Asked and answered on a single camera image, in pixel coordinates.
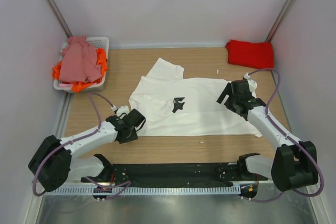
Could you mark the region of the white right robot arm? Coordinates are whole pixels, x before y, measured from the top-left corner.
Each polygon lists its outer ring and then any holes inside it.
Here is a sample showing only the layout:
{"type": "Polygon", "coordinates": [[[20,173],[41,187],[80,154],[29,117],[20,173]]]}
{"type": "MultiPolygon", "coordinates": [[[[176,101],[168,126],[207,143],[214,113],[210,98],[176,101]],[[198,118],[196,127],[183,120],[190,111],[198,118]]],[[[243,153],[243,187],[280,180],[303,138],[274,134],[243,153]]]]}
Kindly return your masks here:
{"type": "Polygon", "coordinates": [[[255,174],[271,179],[278,190],[288,191],[318,183],[317,151],[311,141],[292,135],[266,109],[265,102],[253,96],[246,79],[226,85],[217,103],[254,126],[275,149],[273,158],[258,153],[239,157],[238,177],[248,180],[255,174]]]}

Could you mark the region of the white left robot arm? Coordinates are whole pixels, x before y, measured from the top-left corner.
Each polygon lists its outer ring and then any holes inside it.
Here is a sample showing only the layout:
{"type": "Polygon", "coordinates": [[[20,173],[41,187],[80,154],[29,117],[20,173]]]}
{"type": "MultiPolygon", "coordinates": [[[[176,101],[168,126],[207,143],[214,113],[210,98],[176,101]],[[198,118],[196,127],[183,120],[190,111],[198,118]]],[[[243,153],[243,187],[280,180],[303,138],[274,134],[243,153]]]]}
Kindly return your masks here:
{"type": "Polygon", "coordinates": [[[83,158],[85,153],[113,142],[120,144],[138,139],[137,130],[146,122],[144,115],[133,109],[129,113],[99,120],[96,127],[77,135],[46,137],[28,163],[34,174],[33,184],[41,184],[43,192],[52,192],[66,182],[108,182],[112,164],[102,154],[83,158]]]}

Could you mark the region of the white printed t-shirt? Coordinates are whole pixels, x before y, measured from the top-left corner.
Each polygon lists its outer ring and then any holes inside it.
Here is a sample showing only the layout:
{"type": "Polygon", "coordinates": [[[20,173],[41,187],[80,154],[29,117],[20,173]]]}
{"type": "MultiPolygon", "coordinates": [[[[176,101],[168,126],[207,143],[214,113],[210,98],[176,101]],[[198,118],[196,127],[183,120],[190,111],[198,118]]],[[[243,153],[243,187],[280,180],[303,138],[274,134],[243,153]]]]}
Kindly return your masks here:
{"type": "Polygon", "coordinates": [[[262,134],[238,114],[217,103],[224,79],[183,77],[184,68],[159,58],[130,95],[131,108],[146,119],[140,136],[262,134]]]}

